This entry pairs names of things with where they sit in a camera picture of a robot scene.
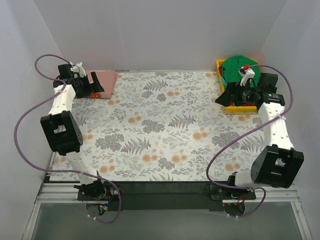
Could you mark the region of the pink t shirt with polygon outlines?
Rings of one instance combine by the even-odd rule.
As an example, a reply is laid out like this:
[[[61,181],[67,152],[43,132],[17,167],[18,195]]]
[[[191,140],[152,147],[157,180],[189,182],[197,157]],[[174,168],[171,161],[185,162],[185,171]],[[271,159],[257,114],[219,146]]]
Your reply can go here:
[[[93,93],[87,98],[91,99],[111,99],[115,92],[115,86],[118,79],[118,74],[114,70],[95,71],[100,85],[103,87],[103,92]]]

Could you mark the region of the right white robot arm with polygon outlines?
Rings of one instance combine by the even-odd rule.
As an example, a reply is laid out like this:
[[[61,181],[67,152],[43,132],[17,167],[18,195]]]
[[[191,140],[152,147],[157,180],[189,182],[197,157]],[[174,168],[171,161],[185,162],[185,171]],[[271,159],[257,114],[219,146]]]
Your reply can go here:
[[[304,162],[304,154],[295,149],[287,131],[285,114],[290,108],[285,106],[284,96],[277,93],[278,75],[261,73],[258,83],[253,85],[251,71],[242,76],[241,82],[227,83],[215,102],[224,107],[230,103],[255,105],[262,125],[254,131],[263,129],[265,147],[250,170],[234,172],[225,184],[211,181],[225,188],[232,199],[262,187],[288,189]]]

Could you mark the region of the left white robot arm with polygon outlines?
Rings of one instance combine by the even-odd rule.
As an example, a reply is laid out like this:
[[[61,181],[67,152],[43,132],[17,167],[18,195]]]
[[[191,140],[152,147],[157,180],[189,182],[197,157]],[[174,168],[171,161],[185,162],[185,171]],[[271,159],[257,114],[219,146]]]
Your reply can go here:
[[[64,156],[79,177],[80,185],[75,188],[85,196],[95,200],[103,199],[107,190],[100,174],[86,159],[81,147],[83,134],[72,115],[74,99],[89,97],[104,91],[95,72],[91,73],[92,82],[79,62],[76,65],[67,63],[58,66],[59,76],[53,82],[54,98],[47,116],[40,119],[40,124],[53,152]]]

